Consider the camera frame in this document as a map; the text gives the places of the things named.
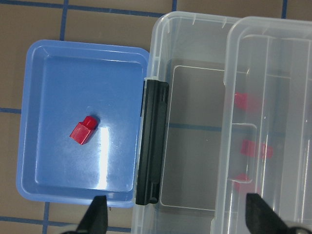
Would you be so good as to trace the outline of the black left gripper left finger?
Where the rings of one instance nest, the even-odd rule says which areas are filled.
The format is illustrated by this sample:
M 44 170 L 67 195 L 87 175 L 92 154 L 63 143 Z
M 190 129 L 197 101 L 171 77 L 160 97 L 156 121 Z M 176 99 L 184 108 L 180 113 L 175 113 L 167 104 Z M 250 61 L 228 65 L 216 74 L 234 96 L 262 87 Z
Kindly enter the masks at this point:
M 105 234 L 108 229 L 106 196 L 95 196 L 76 228 L 77 234 Z

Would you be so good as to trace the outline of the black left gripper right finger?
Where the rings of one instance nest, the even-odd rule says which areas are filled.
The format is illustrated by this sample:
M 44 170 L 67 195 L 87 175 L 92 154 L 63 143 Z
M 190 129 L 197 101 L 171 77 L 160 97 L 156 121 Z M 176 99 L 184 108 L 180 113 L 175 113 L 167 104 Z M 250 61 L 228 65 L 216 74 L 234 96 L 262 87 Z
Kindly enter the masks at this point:
M 259 194 L 247 193 L 245 222 L 251 234 L 299 234 L 300 227 L 289 227 Z

